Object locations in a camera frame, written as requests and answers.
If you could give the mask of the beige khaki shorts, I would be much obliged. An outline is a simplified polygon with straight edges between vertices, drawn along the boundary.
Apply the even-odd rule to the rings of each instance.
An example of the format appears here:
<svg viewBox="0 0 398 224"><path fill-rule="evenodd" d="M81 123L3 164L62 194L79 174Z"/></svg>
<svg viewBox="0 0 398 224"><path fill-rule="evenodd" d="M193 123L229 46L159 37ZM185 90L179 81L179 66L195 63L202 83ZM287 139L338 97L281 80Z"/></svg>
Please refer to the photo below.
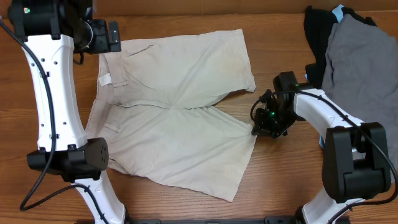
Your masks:
<svg viewBox="0 0 398 224"><path fill-rule="evenodd" d="M112 169L232 202L256 138L216 105L255 88L241 29L125 40L99 56L86 133Z"/></svg>

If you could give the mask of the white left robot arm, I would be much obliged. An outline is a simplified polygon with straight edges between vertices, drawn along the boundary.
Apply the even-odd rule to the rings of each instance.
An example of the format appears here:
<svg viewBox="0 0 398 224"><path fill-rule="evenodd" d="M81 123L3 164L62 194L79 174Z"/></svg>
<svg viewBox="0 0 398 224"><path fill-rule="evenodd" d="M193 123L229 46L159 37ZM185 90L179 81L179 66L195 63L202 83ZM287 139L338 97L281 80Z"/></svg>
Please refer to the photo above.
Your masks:
<svg viewBox="0 0 398 224"><path fill-rule="evenodd" d="M95 223L129 223L106 172L108 145L87 137L76 101L74 55L121 50L118 23L94 19L93 12L92 1L13 0L9 6L6 31L29 63L39 119L37 149L27 163L76 189Z"/></svg>

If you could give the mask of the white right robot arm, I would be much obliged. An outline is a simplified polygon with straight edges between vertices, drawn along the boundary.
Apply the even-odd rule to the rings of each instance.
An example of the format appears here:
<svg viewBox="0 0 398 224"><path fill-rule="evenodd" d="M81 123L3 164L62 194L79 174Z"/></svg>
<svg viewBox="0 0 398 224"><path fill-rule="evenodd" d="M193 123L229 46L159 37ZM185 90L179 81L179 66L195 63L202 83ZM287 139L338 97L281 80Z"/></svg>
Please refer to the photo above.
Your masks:
<svg viewBox="0 0 398 224"><path fill-rule="evenodd" d="M280 73L273 86L251 108L252 135L275 139L286 136L296 121L308 121L323 141L323 187L295 215L268 216L265 223L349 223L346 212L354 207L387 204L397 197L393 192L387 199L373 199L397 180L380 123L351 116L323 90L298 83L293 72Z"/></svg>

